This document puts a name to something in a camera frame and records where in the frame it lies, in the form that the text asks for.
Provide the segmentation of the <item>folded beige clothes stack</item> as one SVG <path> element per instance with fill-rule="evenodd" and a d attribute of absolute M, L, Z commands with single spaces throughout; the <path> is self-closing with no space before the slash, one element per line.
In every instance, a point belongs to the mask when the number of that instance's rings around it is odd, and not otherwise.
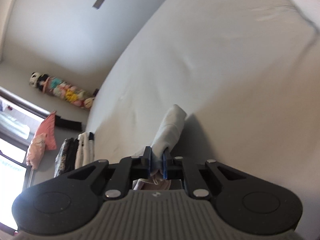
<path fill-rule="evenodd" d="M 86 166 L 94 161 L 94 134 L 81 133 L 78 135 L 78 148 L 75 159 L 75 169 Z"/>

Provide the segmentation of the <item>beige garment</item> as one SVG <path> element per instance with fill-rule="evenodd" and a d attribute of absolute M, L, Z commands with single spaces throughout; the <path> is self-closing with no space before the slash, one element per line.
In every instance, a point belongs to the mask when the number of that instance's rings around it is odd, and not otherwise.
<path fill-rule="evenodd" d="M 187 114 L 178 105 L 173 105 L 165 114 L 151 144 L 151 173 L 148 179 L 133 182 L 133 190 L 163 191 L 170 189 L 171 181 L 164 179 L 163 156 L 178 143 Z"/>

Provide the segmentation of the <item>plush toy column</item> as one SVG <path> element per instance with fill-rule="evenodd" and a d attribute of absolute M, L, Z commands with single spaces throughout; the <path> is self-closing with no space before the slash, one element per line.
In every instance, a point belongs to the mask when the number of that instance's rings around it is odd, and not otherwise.
<path fill-rule="evenodd" d="M 42 94 L 54 96 L 87 111 L 92 108 L 96 97 L 96 94 L 91 94 L 58 77 L 38 72 L 32 73 L 29 85 L 39 90 Z"/>

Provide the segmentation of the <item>pink cloth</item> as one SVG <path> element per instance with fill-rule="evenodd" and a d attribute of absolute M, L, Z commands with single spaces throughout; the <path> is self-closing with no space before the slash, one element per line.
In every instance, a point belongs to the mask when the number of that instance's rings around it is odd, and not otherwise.
<path fill-rule="evenodd" d="M 27 150 L 26 164 L 32 170 L 39 168 L 40 162 L 45 151 L 56 150 L 55 115 L 56 111 L 50 113 L 46 119 L 41 122 Z"/>

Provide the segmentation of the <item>black patterned folded garment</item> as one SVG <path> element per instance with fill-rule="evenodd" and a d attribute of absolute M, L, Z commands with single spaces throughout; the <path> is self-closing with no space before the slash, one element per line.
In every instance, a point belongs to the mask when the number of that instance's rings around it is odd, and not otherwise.
<path fill-rule="evenodd" d="M 75 169 L 78 146 L 78 139 L 69 138 L 63 141 L 55 158 L 54 178 Z"/>

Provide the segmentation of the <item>black box by wall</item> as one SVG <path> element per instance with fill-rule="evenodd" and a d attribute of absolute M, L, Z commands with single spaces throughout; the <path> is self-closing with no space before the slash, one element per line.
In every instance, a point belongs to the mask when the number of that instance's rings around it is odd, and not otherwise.
<path fill-rule="evenodd" d="M 55 116 L 55 126 L 63 129 L 69 129 L 76 132 L 82 132 L 82 123 L 78 121 L 66 120 L 60 116 Z"/>

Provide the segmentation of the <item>window frame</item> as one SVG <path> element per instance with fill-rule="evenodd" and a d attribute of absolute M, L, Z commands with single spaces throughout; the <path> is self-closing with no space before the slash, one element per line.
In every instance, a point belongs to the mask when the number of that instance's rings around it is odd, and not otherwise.
<path fill-rule="evenodd" d="M 27 149 L 47 113 L 1 88 L 1 233 L 14 235 L 17 225 L 11 207 L 33 183 Z"/>

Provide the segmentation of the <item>white bed sheet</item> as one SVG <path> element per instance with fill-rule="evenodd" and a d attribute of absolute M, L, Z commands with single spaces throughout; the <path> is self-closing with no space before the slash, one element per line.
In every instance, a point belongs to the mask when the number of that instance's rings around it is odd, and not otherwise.
<path fill-rule="evenodd" d="M 187 114 L 180 150 L 319 203 L 319 0 L 166 0 L 104 81 L 87 128 L 117 162 Z"/>

